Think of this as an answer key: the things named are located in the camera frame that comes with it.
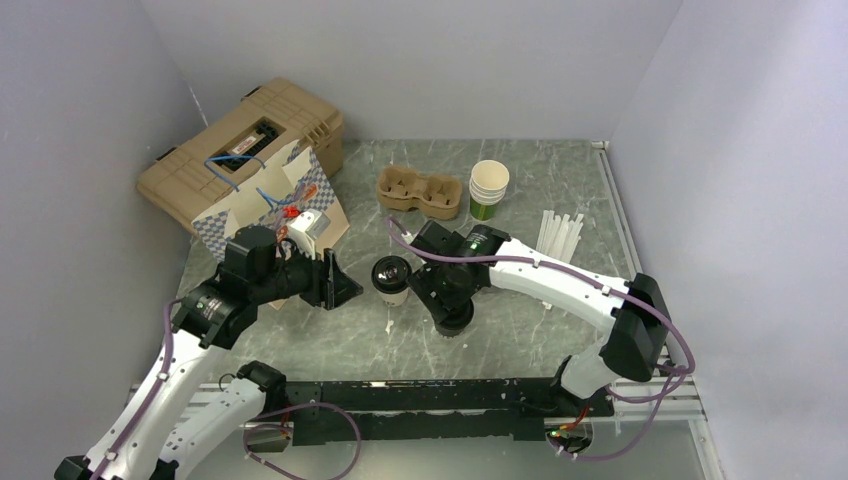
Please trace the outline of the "white paper coffee cup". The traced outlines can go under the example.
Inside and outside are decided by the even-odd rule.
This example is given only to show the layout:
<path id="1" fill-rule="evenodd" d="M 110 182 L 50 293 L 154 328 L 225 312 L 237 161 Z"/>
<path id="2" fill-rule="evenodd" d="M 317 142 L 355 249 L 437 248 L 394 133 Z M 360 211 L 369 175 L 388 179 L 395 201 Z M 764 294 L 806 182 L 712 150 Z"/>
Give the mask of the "white paper coffee cup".
<path id="1" fill-rule="evenodd" d="M 409 289 L 407 287 L 404 287 L 403 289 L 400 289 L 397 292 L 380 291 L 380 297 L 390 307 L 397 307 L 402 305 L 406 301 L 408 293 Z"/>

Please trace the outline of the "blue checkered paper bag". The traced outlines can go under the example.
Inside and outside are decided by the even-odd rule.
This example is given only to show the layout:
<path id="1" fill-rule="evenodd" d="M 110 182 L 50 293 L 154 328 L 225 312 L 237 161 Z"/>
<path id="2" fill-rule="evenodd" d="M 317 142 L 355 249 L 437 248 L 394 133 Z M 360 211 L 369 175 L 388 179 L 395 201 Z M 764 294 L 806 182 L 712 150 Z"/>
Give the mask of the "blue checkered paper bag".
<path id="1" fill-rule="evenodd" d="M 239 158 L 258 168 L 240 181 L 218 166 L 215 158 L 204 162 L 206 169 L 230 190 L 200 213 L 189 216 L 195 233 L 216 260 L 224 259 L 227 242 L 240 228 L 268 227 L 282 240 L 286 225 L 308 209 L 318 210 L 330 219 L 330 225 L 317 240 L 317 257 L 325 248 L 335 246 L 349 229 L 341 203 L 311 146 L 295 140 L 266 160 L 248 155 Z"/>

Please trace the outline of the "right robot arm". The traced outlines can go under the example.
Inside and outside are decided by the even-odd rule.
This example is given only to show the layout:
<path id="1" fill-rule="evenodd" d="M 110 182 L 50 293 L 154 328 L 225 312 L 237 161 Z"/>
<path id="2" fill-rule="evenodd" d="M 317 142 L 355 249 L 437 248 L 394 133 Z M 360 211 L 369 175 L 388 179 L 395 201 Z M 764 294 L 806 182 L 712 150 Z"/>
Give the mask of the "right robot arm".
<path id="1" fill-rule="evenodd" d="M 471 323 L 473 297 L 484 288 L 533 297 L 595 328 L 599 340 L 568 356 L 554 376 L 551 401 L 560 413 L 578 413 L 594 393 L 619 379 L 652 379 L 670 320 L 647 276 L 625 280 L 574 267 L 487 225 L 462 235 L 428 221 L 399 241 L 424 262 L 408 284 L 444 337 Z"/>

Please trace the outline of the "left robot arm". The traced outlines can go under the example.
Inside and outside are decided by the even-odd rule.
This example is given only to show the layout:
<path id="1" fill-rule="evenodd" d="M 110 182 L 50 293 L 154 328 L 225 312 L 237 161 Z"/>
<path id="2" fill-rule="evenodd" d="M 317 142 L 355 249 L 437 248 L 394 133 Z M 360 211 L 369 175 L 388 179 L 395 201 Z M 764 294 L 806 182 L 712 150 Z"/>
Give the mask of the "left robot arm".
<path id="1" fill-rule="evenodd" d="M 286 378 L 253 361 L 216 400 L 180 420 L 260 306 L 298 297 L 332 310 L 361 294 L 331 249 L 315 256 L 307 243 L 280 240 L 264 226 L 239 229 L 214 276 L 165 306 L 162 349 L 121 415 L 86 454 L 65 458 L 55 478 L 184 479 L 238 426 L 279 417 L 288 402 Z"/>

